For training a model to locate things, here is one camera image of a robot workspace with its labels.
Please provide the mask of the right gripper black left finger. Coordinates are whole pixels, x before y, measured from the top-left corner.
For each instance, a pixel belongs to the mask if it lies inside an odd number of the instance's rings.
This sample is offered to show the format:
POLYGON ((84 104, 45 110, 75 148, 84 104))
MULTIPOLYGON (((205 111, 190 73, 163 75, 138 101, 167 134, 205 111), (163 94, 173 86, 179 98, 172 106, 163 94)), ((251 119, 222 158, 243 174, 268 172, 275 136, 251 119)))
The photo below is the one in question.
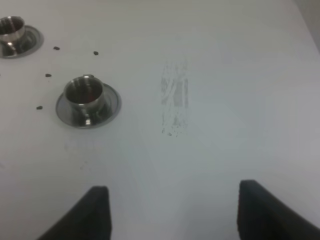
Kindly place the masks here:
POLYGON ((112 216, 109 190, 92 187, 40 240, 110 240, 112 216))

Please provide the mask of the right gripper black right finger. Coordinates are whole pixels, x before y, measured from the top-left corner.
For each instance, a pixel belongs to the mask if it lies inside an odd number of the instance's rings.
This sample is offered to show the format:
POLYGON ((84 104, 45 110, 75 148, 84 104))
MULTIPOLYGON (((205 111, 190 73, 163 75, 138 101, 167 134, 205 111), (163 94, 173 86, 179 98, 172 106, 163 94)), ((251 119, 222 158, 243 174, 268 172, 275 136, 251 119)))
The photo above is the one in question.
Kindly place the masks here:
POLYGON ((241 240, 318 240, 320 229, 255 180, 239 184, 237 230, 241 240))

